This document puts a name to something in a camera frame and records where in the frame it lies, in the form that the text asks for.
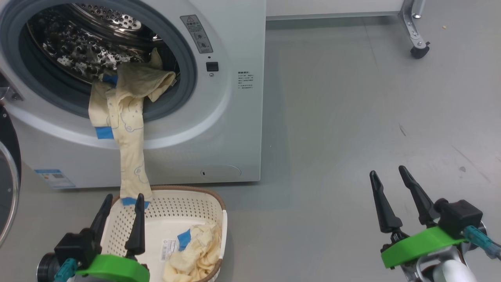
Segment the cart wheel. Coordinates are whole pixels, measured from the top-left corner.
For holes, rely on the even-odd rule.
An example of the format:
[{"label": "cart wheel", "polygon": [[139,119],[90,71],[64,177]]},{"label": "cart wheel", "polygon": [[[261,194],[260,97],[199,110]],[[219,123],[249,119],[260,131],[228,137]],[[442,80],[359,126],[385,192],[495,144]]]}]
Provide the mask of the cart wheel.
[{"label": "cart wheel", "polygon": [[430,47],[428,46],[429,44],[429,42],[426,42],[426,47],[424,47],[423,49],[412,47],[412,49],[410,49],[410,54],[414,57],[414,59],[421,59],[422,57],[426,56],[428,51],[430,51]]}]

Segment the barcode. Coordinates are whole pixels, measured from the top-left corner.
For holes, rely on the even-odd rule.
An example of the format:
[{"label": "barcode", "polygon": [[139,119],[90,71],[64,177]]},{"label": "barcode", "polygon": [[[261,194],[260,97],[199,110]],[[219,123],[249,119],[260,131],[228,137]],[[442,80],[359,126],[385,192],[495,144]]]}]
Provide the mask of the barcode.
[{"label": "barcode", "polygon": [[170,258],[170,255],[179,249],[179,241],[178,240],[168,240],[165,239],[162,241],[162,256],[161,260],[167,260]]}]

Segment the washing machine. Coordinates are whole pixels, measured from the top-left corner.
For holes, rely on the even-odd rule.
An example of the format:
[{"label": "washing machine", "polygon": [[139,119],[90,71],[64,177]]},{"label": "washing machine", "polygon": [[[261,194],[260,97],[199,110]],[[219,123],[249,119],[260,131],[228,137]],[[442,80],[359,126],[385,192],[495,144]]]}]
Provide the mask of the washing machine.
[{"label": "washing machine", "polygon": [[118,147],[89,120],[91,83],[157,48],[177,81],[144,104],[150,184],[258,181],[265,11],[265,0],[0,0],[0,93],[22,160],[54,188],[120,186]]}]

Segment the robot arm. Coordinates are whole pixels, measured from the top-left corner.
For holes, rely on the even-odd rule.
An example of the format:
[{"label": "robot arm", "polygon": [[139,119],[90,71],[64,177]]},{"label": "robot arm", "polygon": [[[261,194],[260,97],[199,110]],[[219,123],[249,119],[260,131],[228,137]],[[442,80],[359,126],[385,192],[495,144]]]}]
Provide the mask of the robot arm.
[{"label": "robot arm", "polygon": [[[401,231],[402,221],[393,213],[376,172],[371,171],[379,227],[381,232],[391,233],[391,244],[381,249],[386,268],[400,266],[408,282],[476,282],[464,253],[479,246],[490,258],[501,260],[501,248],[487,237],[480,210],[465,200],[449,203],[440,199],[433,204],[409,171],[404,166],[398,169],[426,229],[413,236]],[[422,268],[433,261],[437,264]]]},{"label": "robot arm", "polygon": [[136,218],[125,243],[125,257],[101,254],[101,238],[112,200],[113,195],[109,194],[90,228],[84,228],[78,234],[67,233],[53,253],[44,255],[37,268],[38,282],[66,282],[75,275],[90,275],[115,282],[149,281],[147,265],[140,264],[136,259],[137,255],[145,251],[143,194],[137,197],[134,209]]}]

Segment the yellow garment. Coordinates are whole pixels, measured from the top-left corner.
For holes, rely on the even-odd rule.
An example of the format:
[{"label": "yellow garment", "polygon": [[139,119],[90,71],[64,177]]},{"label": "yellow garment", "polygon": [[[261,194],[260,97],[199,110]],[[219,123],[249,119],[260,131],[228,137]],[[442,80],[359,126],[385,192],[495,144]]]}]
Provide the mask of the yellow garment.
[{"label": "yellow garment", "polygon": [[221,232],[215,223],[193,225],[191,241],[182,252],[175,252],[165,262],[164,282],[194,282],[204,279],[214,269],[221,252]]},{"label": "yellow garment", "polygon": [[149,63],[123,63],[117,69],[116,88],[94,81],[89,101],[89,118],[94,127],[111,126],[120,149],[120,198],[145,200],[152,197],[144,170],[143,100],[155,102],[171,84],[175,73],[162,70],[162,59],[156,48]]}]

